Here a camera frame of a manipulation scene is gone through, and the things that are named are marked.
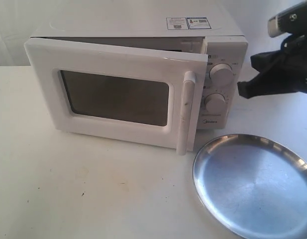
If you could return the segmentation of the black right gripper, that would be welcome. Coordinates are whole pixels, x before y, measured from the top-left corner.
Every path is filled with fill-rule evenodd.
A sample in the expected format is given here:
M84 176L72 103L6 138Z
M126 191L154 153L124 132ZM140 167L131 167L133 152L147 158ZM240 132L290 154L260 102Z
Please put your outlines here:
M259 74L248 82L237 83L240 96L290 93L307 94L307 33L293 34L283 40L281 49L250 57L251 66Z

